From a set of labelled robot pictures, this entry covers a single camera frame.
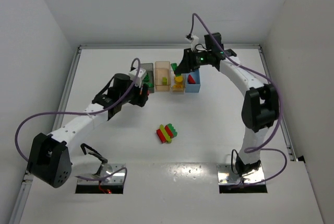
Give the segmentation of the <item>yellow round lego piece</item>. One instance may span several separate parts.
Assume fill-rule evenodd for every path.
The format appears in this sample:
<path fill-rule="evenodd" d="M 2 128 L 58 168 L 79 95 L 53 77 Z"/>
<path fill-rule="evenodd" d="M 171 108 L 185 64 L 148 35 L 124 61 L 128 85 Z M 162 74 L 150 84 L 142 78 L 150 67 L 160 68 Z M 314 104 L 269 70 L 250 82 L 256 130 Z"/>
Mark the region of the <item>yellow round lego piece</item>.
<path fill-rule="evenodd" d="M 175 76 L 174 81 L 176 84 L 182 84 L 183 83 L 183 77 L 182 76 Z"/>

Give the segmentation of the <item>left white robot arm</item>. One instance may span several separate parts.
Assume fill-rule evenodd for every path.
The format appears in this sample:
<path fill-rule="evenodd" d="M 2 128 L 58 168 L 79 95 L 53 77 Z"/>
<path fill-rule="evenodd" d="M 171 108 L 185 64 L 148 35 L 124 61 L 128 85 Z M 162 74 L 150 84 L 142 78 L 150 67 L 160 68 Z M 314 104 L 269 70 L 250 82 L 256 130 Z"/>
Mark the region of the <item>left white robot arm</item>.
<path fill-rule="evenodd" d="M 87 181 L 103 181 L 111 175 L 110 165 L 94 148 L 85 143 L 97 127 L 114 117 L 129 103 L 143 107 L 148 100 L 148 85 L 142 68 L 128 74 L 117 73 L 94 97 L 82 114 L 63 127 L 32 143 L 28 172 L 53 188 L 62 186 L 71 176 Z"/>

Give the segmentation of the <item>red green lego stack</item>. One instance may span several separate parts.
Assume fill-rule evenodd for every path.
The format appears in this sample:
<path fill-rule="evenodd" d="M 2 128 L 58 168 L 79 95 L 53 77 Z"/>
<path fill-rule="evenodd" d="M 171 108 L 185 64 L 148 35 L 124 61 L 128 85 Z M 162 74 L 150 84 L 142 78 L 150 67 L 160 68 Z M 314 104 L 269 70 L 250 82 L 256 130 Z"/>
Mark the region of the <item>red green lego stack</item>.
<path fill-rule="evenodd" d="M 171 123 L 167 125 L 161 124 L 159 128 L 156 130 L 156 135 L 158 136 L 162 144 L 164 143 L 170 144 L 172 140 L 178 135 L 178 132 Z"/>

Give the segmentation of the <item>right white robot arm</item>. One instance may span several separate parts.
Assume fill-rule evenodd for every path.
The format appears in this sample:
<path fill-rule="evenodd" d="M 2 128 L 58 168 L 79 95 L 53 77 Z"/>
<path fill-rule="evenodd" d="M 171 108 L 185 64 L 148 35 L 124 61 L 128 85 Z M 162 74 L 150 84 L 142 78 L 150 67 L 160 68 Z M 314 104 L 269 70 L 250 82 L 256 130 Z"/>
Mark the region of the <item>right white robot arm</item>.
<path fill-rule="evenodd" d="M 279 97 L 274 85 L 264 84 L 242 67 L 237 54 L 225 49 L 221 34 L 205 35 L 205 47 L 197 49 L 199 38 L 188 34 L 190 47 L 184 50 L 183 58 L 175 75 L 188 74 L 201 66 L 211 65 L 237 87 L 244 97 L 241 117 L 245 125 L 242 147 L 231 161 L 231 169 L 238 176 L 259 169 L 260 150 L 267 144 L 266 134 L 279 118 Z"/>

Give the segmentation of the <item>small lime green lego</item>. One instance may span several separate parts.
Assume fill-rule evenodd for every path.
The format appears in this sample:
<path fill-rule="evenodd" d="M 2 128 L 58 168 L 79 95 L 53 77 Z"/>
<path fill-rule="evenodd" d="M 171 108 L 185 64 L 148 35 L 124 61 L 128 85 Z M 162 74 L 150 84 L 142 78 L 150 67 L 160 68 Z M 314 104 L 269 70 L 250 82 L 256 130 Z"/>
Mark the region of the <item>small lime green lego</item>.
<path fill-rule="evenodd" d="M 162 84 L 167 85 L 168 84 L 168 79 L 166 77 L 162 78 Z"/>

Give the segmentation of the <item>red curved lego piece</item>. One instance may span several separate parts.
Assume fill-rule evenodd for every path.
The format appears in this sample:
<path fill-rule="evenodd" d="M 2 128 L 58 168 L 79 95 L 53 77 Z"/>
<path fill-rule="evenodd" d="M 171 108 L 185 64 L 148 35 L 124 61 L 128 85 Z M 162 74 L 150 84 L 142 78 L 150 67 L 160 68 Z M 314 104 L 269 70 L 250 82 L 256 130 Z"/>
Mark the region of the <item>red curved lego piece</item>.
<path fill-rule="evenodd" d="M 196 81 L 195 81 L 195 79 L 192 77 L 192 75 L 188 75 L 188 77 L 187 77 L 187 82 L 188 82 L 188 84 L 191 84 L 191 85 L 195 85 L 195 84 L 196 84 Z"/>

